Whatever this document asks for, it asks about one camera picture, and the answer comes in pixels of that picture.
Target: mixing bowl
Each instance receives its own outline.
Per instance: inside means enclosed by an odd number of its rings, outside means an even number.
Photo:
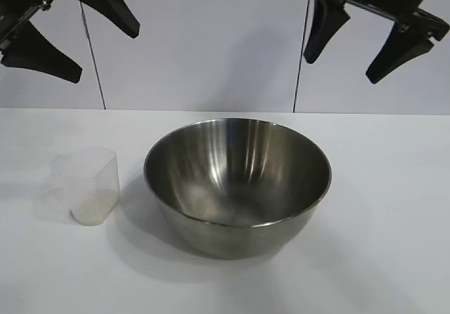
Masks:
[[[215,119],[170,133],[148,153],[144,175],[175,232],[222,259],[280,249],[331,182],[316,144],[253,119]]]

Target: plastic measuring cup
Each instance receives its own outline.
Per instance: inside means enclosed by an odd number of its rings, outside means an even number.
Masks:
[[[50,167],[78,223],[102,224],[119,202],[117,157],[112,150],[83,149],[56,158]]]

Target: white tabletop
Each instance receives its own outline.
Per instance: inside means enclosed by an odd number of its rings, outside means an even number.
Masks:
[[[149,197],[152,144],[215,117],[289,126],[330,160],[330,192],[275,256],[192,255]],[[49,162],[85,147],[119,160],[122,205],[97,227],[49,196]],[[0,110],[0,313],[448,314],[449,183],[450,116]]]

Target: white powder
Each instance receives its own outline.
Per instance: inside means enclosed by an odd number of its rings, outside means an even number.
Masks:
[[[120,194],[115,190],[93,192],[71,208],[75,220],[86,226],[102,224],[119,202]]]

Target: white wall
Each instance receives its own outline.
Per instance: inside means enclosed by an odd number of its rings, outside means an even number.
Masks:
[[[307,0],[125,0],[132,41],[86,11],[108,108],[293,110]]]
[[[102,108],[79,2],[55,0],[51,10],[38,13],[32,23],[83,67],[82,79],[71,84],[40,72],[0,65],[0,107]]]
[[[450,0],[424,0],[421,8],[450,22]],[[346,9],[352,19],[316,63],[302,62],[296,111],[450,114],[450,34],[428,54],[373,85],[365,73],[392,22],[352,6]]]

